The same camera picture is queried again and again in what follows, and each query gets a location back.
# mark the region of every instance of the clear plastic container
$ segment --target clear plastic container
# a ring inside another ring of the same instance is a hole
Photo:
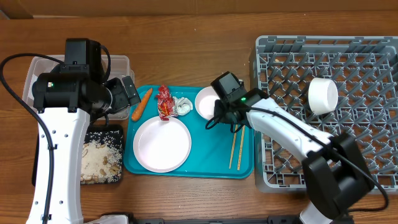
[[[49,55],[50,57],[64,60],[64,55]],[[102,60],[106,66],[108,66],[108,58],[106,55],[102,55]],[[22,95],[22,100],[24,100],[30,107],[33,107],[33,94],[32,85],[37,80],[37,77],[44,72],[51,72],[51,70],[57,65],[57,62],[53,62],[48,59],[34,57],[30,63],[29,70],[27,72],[24,93]],[[111,74],[109,79],[131,76],[134,81],[134,72],[130,69],[130,60],[127,56],[123,55],[111,55]],[[129,117],[129,110],[126,108],[117,114],[110,114],[109,119],[111,120],[124,120]]]

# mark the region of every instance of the red wrapper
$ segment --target red wrapper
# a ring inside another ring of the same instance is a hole
[[[173,109],[175,104],[169,88],[166,85],[161,85],[158,91],[159,94],[155,97],[157,98],[157,111],[159,112],[160,119],[168,121],[169,117],[178,116],[177,112]]]

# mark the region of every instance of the orange carrot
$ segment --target orange carrot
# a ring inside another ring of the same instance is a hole
[[[133,121],[138,121],[142,114],[144,113],[144,109],[147,106],[148,100],[154,90],[150,88],[144,95],[144,97],[141,100],[141,103],[138,104],[137,108],[132,112],[131,119]]]

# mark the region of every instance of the dish rack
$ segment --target dish rack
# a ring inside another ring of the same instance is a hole
[[[398,37],[260,36],[250,56],[251,88],[264,90],[313,127],[354,136],[373,178],[396,194],[397,47]],[[336,110],[321,116],[311,112],[307,101],[315,77],[332,79],[339,95]],[[302,167],[295,157],[261,133],[255,134],[254,145],[260,191],[305,190]]]

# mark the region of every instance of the wooden stick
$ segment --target wooden stick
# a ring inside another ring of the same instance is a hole
[[[238,170],[241,169],[242,148],[243,148],[243,139],[244,139],[244,127],[245,126],[243,126],[243,128],[242,128],[241,147],[239,148]]]
[[[236,140],[236,133],[234,134],[234,140],[232,141],[232,150],[231,150],[231,158],[229,159],[229,168],[231,168],[232,158],[234,156],[235,140]]]

